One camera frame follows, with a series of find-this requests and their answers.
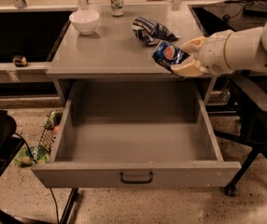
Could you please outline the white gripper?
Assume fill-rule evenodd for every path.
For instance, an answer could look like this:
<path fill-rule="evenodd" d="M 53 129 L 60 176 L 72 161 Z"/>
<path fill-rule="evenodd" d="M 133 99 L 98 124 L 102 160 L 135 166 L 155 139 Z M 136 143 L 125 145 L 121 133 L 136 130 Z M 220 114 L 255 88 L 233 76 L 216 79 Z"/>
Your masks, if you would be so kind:
<path fill-rule="evenodd" d="M 225 47 L 232 30 L 217 32 L 209 37 L 199 36 L 185 42 L 181 49 L 188 54 L 198 53 L 198 60 L 192 59 L 171 66 L 171 70 L 180 77 L 199 77 L 208 72 L 219 76 L 231 74 L 227 65 Z"/>

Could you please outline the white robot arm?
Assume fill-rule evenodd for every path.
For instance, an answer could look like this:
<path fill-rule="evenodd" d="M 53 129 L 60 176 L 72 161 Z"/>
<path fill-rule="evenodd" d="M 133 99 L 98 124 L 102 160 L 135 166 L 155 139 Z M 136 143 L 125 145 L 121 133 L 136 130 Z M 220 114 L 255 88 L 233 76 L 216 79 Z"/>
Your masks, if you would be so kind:
<path fill-rule="evenodd" d="M 219 76 L 242 70 L 267 73 L 267 22 L 243 31 L 199 36 L 180 48 L 189 58 L 173 64 L 171 71 L 181 77 Z"/>

